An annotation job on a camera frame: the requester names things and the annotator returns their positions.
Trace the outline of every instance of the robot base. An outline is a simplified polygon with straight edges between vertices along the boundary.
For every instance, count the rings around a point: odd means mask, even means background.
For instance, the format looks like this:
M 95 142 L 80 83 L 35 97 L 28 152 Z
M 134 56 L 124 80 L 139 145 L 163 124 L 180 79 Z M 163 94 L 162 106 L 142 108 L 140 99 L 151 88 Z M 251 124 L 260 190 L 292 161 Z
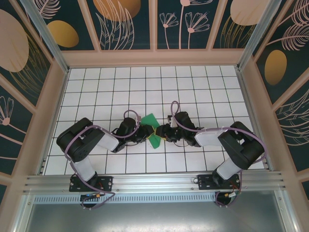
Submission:
M 221 190 L 221 189 L 233 189 L 233 185 L 235 185 L 237 188 L 240 188 L 240 180 L 239 176 L 237 174 L 232 175 L 231 178 L 229 178 L 227 181 L 225 181 L 220 186 L 216 185 L 213 181 L 213 175 L 198 175 L 197 176 L 197 183 L 199 190 Z
M 99 176 L 94 184 L 95 188 L 101 189 L 103 191 L 112 190 L 112 176 Z M 87 187 L 83 182 L 77 177 L 72 176 L 70 178 L 70 188 L 69 192 L 93 192 L 94 190 Z

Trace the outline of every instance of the golden circle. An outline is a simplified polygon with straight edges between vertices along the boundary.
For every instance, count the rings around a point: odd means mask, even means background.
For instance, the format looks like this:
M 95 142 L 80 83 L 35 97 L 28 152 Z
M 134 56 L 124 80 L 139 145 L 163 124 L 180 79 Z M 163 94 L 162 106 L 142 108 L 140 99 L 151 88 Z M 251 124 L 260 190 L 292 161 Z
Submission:
M 125 20 L 125 15 L 121 13 L 118 2 L 124 10 L 127 9 L 131 18 L 135 17 L 140 11 L 140 0 L 93 0 L 96 9 L 101 15 L 117 22 Z
M 70 24 L 55 20 L 50 22 L 47 27 L 58 45 L 63 47 L 74 47 L 78 44 L 78 34 Z
M 265 79 L 274 86 L 283 78 L 286 70 L 287 60 L 285 54 L 280 50 L 272 51 L 265 64 Z
M 10 72 L 21 71 L 28 61 L 29 44 L 23 26 L 0 9 L 0 66 Z
M 268 3 L 269 0 L 233 0 L 231 18 L 238 25 L 255 25 L 260 21 Z

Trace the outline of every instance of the flower illustration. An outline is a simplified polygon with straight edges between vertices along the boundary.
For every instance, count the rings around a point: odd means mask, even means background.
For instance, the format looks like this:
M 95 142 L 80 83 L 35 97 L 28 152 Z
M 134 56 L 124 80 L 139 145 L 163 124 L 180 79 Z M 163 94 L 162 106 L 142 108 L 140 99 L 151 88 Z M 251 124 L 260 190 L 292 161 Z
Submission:
M 166 16 L 164 13 L 161 13 L 160 14 L 160 20 L 161 20 L 161 23 L 164 27 L 164 32 L 165 32 L 165 40 L 166 40 L 166 45 L 169 49 L 169 43 L 168 43 L 168 37 L 166 35 L 166 28 L 171 28 L 171 27 L 174 27 L 174 26 L 177 26 L 178 25 L 178 21 L 176 21 L 176 16 L 175 16 L 175 13 L 167 13 Z
M 190 6 L 190 5 L 204 5 L 211 3 L 212 0 L 202 0 L 202 1 L 197 1 L 197 0 L 180 0 L 180 3 L 182 6 Z
M 11 121 L 11 116 L 12 116 L 12 112 L 13 112 L 13 108 L 14 108 L 14 100 L 11 98 L 8 98 L 8 100 L 6 101 L 5 98 L 3 96 L 0 97 L 0 125 L 3 126 L 10 126 L 24 134 L 26 134 L 26 132 L 16 128 L 15 126 L 10 124 Z M 17 141 L 15 139 L 12 139 L 4 134 L 0 133 L 0 137 L 7 139 L 13 143 L 22 145 L 23 143 L 20 141 Z M 17 158 L 11 158 L 11 157 L 4 157 L 4 156 L 0 156 L 0 159 L 4 159 L 4 160 L 17 160 Z
M 10 118 L 14 107 L 14 100 L 8 98 L 8 102 L 3 96 L 0 97 L 0 125 L 7 126 L 10 124 Z
M 190 49 L 191 33 L 209 30 L 210 26 L 209 24 L 206 24 L 208 22 L 206 15 L 207 13 L 205 14 L 196 13 L 192 18 L 192 12 L 185 14 L 185 23 L 187 25 L 189 32 L 188 49 Z
M 204 5 L 211 3 L 212 0 L 180 0 L 182 5 L 182 12 L 180 14 L 180 26 L 179 26 L 179 49 L 182 48 L 182 24 L 183 24 L 183 9 L 186 6 Z

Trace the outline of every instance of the metal rail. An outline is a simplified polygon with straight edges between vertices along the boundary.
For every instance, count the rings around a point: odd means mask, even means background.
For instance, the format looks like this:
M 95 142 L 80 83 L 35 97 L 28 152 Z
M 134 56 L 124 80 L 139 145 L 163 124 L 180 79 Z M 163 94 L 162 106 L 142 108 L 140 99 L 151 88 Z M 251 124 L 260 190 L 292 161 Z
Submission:
M 211 174 L 211 172 L 116 174 L 112 175 L 112 191 L 116 193 L 215 192 L 216 190 L 198 189 L 197 184 L 193 182 L 198 174 Z M 72 195 L 74 193 L 69 192 L 69 184 L 69 175 L 29 176 L 24 187 L 24 194 Z M 285 185 L 280 172 L 269 172 L 266 170 L 249 170 L 243 172 L 242 191 L 280 190 L 283 188 L 285 188 Z

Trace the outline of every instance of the dark teal panel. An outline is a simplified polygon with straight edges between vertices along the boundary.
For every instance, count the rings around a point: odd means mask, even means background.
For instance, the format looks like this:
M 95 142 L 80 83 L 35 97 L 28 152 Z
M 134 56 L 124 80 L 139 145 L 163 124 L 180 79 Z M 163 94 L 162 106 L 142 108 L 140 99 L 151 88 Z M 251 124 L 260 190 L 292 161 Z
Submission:
M 49 54 L 51 55 L 52 58 L 54 58 L 54 55 L 52 54 L 52 52 L 49 50 L 49 47 L 46 45 L 45 41 L 43 40 L 43 38 L 41 37 L 39 31 L 37 30 L 37 28 L 35 27 L 35 25 L 33 24 L 32 20 L 30 19 L 30 17 L 28 16 L 28 14 L 26 13 L 25 8 L 23 7 L 23 4 L 21 4 L 20 0 L 17 0 L 17 3 L 19 4 L 20 8 L 23 10 L 24 14 L 27 16 L 29 22 L 31 23 L 32 27 L 35 29 L 35 31 L 37 32 L 37 34 L 40 36 L 42 42 L 44 43 L 45 47 L 47 48 Z
M 4 113 L 0 114 L 0 157 L 13 158 L 0 158 L 0 172 L 11 175 L 22 146 L 19 143 L 25 139 L 32 113 L 1 86 L 0 108 Z
M 297 171 L 309 168 L 309 81 L 276 111 Z
M 290 38 L 295 37 L 295 40 L 288 41 L 282 39 L 284 37 L 285 32 L 289 28 L 297 26 L 291 17 L 296 3 L 297 1 L 294 1 L 294 3 L 290 6 L 289 10 L 283 17 L 283 20 L 285 19 L 287 20 L 277 27 L 273 36 L 269 40 L 269 43 L 267 44 L 261 56 L 256 62 L 272 103 L 274 103 L 291 86 L 291 84 L 293 84 L 294 81 L 309 67 L 309 56 L 308 56 L 309 42 L 305 34 L 307 33 L 308 37 L 309 25 L 303 24 L 302 26 L 300 26 L 302 29 L 304 29 L 303 31 L 299 32 L 299 34 L 289 35 Z M 296 46 L 297 49 L 296 50 L 292 48 L 292 45 L 293 44 L 295 45 L 295 42 L 297 41 L 296 39 L 297 36 L 299 38 L 301 38 L 300 36 L 302 36 L 301 40 L 303 40 L 303 44 L 301 47 Z M 282 41 L 287 41 L 288 44 L 282 46 Z M 281 81 L 278 82 L 276 85 L 270 85 L 265 79 L 265 64 L 269 54 L 274 50 L 279 50 L 284 53 L 287 59 L 287 67 Z
M 79 51 L 79 50 L 94 50 L 90 35 L 84 21 L 82 11 L 79 7 L 77 0 L 60 0 L 60 9 L 53 16 L 52 19 L 44 19 L 48 24 L 55 20 L 61 20 L 70 24 L 77 32 L 79 42 L 74 47 L 62 47 L 59 45 L 62 51 Z
M 194 5 L 191 3 L 191 5 L 183 7 L 178 0 L 158 1 L 158 49 L 167 49 L 168 46 L 169 49 L 179 49 L 179 30 L 181 17 L 181 48 L 206 48 L 213 19 L 216 14 L 218 1 L 201 0 L 198 2 L 204 4 Z M 170 20 L 170 16 L 168 14 L 175 14 L 175 16 L 173 16 Z M 164 18 L 163 23 L 167 23 L 170 26 L 165 29 L 160 18 Z M 201 31 L 189 33 L 188 28 L 194 28 L 195 30 L 200 29 Z
M 111 43 L 107 42 L 104 43 L 105 46 L 100 43 L 102 50 L 137 50 L 137 49 L 150 49 L 150 32 L 149 32 L 149 3 L 148 0 L 140 0 L 141 6 L 140 11 L 137 13 L 136 16 L 132 18 L 132 25 L 134 27 L 134 40 L 133 44 L 131 42 L 126 43 L 127 41 L 131 41 L 133 39 L 132 35 L 127 36 L 125 32 L 121 32 L 119 29 L 113 28 L 119 28 L 118 22 L 113 22 L 108 19 L 106 19 L 106 22 L 104 24 L 104 28 L 111 34 L 112 39 L 107 39 L 107 41 L 111 41 Z M 101 23 L 100 19 L 103 20 L 104 16 L 101 15 L 101 13 L 97 10 L 95 7 L 93 0 L 87 0 L 87 4 L 89 7 L 89 11 L 92 17 L 93 24 L 95 26 L 95 30 L 98 36 L 98 40 L 100 41 L 101 38 Z M 120 28 L 125 28 L 125 31 L 131 29 L 133 27 L 128 27 L 126 23 L 122 24 Z M 102 36 L 101 41 L 103 41 L 103 38 L 108 38 L 108 36 Z
M 1 1 L 0 9 L 12 15 L 22 25 L 28 35 L 28 43 L 31 47 L 28 61 L 21 71 L 9 72 L 0 66 L 0 73 L 33 105 L 36 105 L 50 68 L 50 62 L 12 5 L 8 1 Z
M 228 0 L 213 48 L 245 48 L 256 25 L 240 26 L 231 19 L 231 4 Z
M 309 180 L 302 182 L 302 185 L 306 193 L 307 199 L 309 200 Z
M 262 36 L 260 42 L 258 43 L 258 45 L 256 46 L 255 50 L 253 51 L 253 56 L 255 56 L 255 54 L 257 53 L 257 51 L 259 50 L 261 44 L 263 43 L 265 37 L 267 36 L 269 30 L 271 29 L 272 25 L 274 24 L 274 22 L 276 21 L 278 15 L 280 14 L 280 11 L 282 10 L 282 7 L 285 5 L 286 3 L 286 0 L 282 0 L 281 3 L 280 3 L 280 6 L 275 14 L 275 16 L 272 18 L 267 30 L 265 31 L 264 35 Z
M 5 185 L 0 185 L 0 205 L 1 205 L 1 202 L 3 200 L 5 191 L 6 191 L 6 186 Z

